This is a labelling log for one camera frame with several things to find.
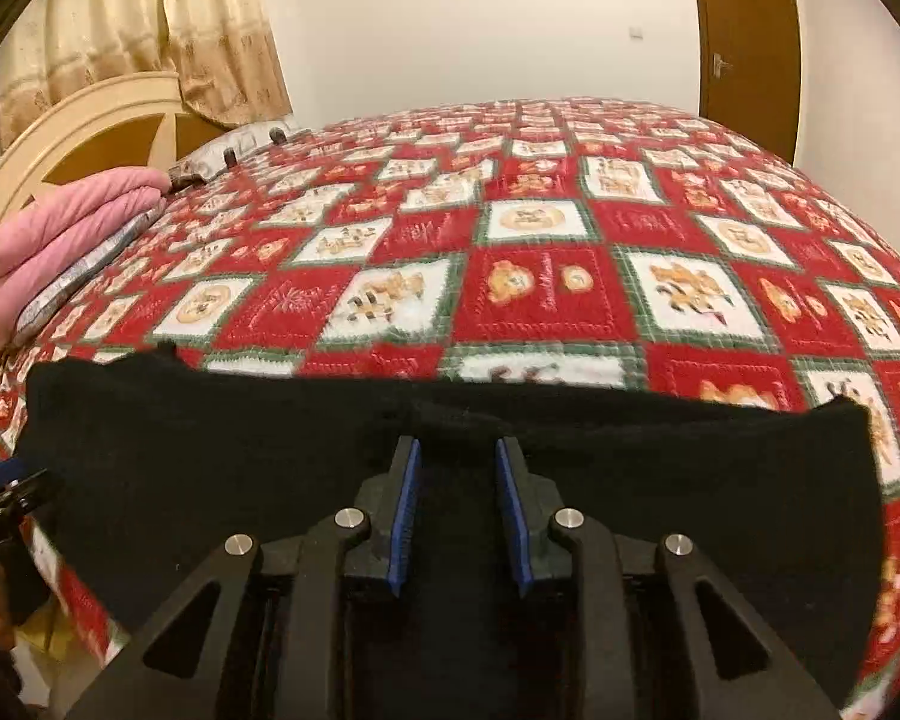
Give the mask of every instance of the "wooden headboard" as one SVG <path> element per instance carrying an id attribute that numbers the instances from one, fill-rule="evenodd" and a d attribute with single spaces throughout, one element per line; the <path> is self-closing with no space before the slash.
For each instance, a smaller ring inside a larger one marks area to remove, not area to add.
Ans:
<path id="1" fill-rule="evenodd" d="M 31 196 L 108 167 L 166 169 L 223 129 L 189 113 L 175 73 L 118 76 L 47 111 L 0 159 L 0 222 Z"/>

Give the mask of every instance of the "floor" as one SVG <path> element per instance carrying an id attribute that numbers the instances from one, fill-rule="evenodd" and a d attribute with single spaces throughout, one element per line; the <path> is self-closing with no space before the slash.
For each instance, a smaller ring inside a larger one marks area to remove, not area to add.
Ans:
<path id="1" fill-rule="evenodd" d="M 25 704 L 48 707 L 53 720 L 63 720 L 100 673 L 97 660 L 76 638 L 70 641 L 61 662 L 52 661 L 23 640 L 18 641 L 13 656 L 24 682 L 21 700 Z"/>

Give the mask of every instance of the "gray pillowcase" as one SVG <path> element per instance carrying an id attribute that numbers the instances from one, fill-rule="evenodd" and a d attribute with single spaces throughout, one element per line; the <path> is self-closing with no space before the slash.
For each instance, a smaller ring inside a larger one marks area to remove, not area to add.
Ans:
<path id="1" fill-rule="evenodd" d="M 21 312 L 10 346 L 19 348 L 46 327 L 47 322 L 53 319 L 53 315 L 77 293 L 80 287 L 114 261 L 121 251 L 157 220 L 159 215 L 160 212 L 156 208 L 135 215 L 109 238 L 53 279 Z"/>
<path id="2" fill-rule="evenodd" d="M 213 138 L 185 156 L 170 168 L 170 178 L 175 189 L 182 188 L 188 180 L 193 181 L 197 176 L 203 181 L 209 181 L 228 167 L 234 167 L 242 157 L 258 148 L 269 146 L 270 143 L 285 143 L 303 131 L 298 127 L 293 114 L 272 122 L 245 124 Z"/>

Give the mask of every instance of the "door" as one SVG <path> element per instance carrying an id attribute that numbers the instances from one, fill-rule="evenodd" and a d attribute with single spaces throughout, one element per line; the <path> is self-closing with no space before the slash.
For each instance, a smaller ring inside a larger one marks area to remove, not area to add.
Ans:
<path id="1" fill-rule="evenodd" d="M 697 0 L 701 116 L 794 161 L 800 108 L 797 0 Z"/>

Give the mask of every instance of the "pink blanket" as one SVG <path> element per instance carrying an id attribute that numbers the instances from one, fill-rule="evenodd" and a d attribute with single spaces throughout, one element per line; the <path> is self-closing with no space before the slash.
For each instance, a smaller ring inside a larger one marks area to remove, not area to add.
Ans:
<path id="1" fill-rule="evenodd" d="M 0 225 L 0 278 L 101 205 L 139 187 L 153 187 L 157 194 L 167 194 L 170 175 L 152 167 L 113 167 L 65 184 L 31 202 Z"/>
<path id="2" fill-rule="evenodd" d="M 40 290 L 127 220 L 154 207 L 162 213 L 166 203 L 161 191 L 152 186 L 137 187 L 106 204 L 97 203 L 96 210 L 41 247 L 19 268 L 0 276 L 0 349 L 10 342 L 17 317 Z"/>

